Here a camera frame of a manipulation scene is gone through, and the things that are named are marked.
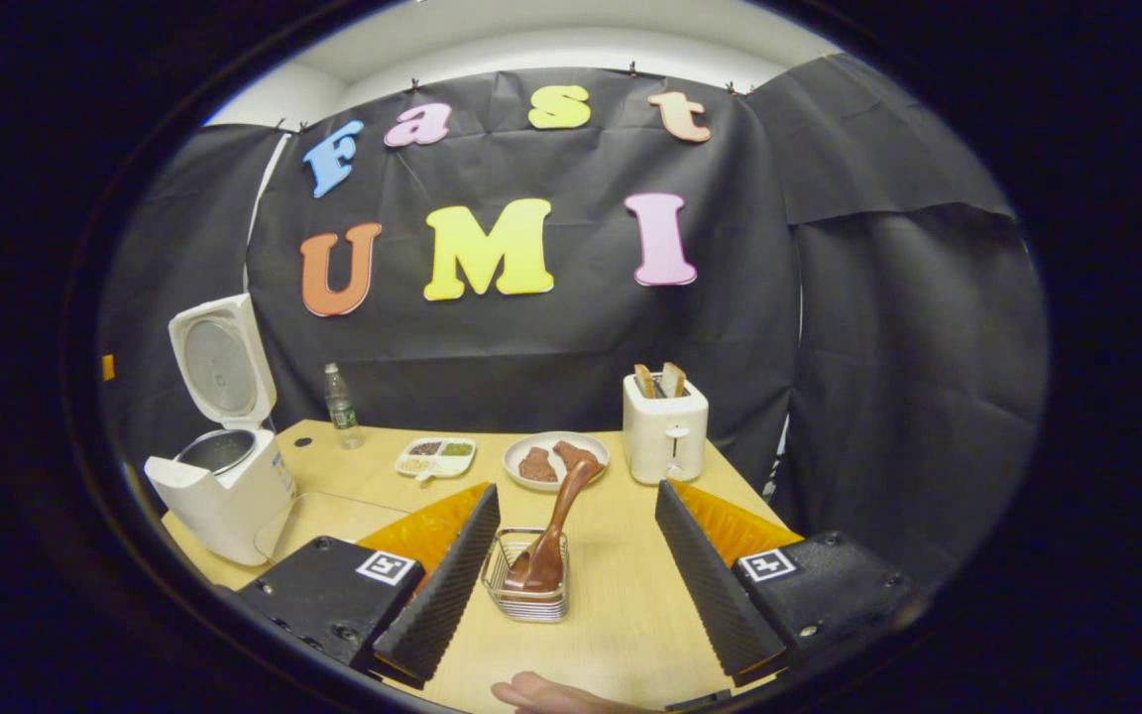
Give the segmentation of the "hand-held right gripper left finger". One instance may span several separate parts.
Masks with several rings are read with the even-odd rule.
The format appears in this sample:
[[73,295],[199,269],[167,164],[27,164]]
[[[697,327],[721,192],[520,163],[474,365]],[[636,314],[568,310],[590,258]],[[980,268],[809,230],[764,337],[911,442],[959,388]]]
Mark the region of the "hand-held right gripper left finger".
[[362,541],[317,535],[236,597],[349,668],[423,688],[455,636],[499,522],[496,484],[481,483]]

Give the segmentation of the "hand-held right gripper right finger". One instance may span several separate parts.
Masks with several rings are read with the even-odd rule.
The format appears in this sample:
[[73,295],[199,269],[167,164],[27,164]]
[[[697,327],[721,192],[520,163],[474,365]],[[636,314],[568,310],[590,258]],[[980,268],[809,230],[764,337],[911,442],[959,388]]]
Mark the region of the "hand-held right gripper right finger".
[[906,573],[849,535],[801,537],[694,486],[664,482],[654,518],[738,685],[838,661],[919,601]]

